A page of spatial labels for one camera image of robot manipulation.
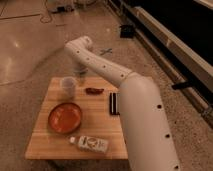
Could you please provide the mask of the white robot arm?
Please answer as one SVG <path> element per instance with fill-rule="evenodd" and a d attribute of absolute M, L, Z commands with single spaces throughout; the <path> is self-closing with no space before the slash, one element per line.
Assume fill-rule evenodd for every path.
<path fill-rule="evenodd" d="M 181 171 L 159 88 L 153 79 L 92 52 L 87 36 L 65 44 L 77 63 L 118 89 L 117 104 L 132 171 Z"/>

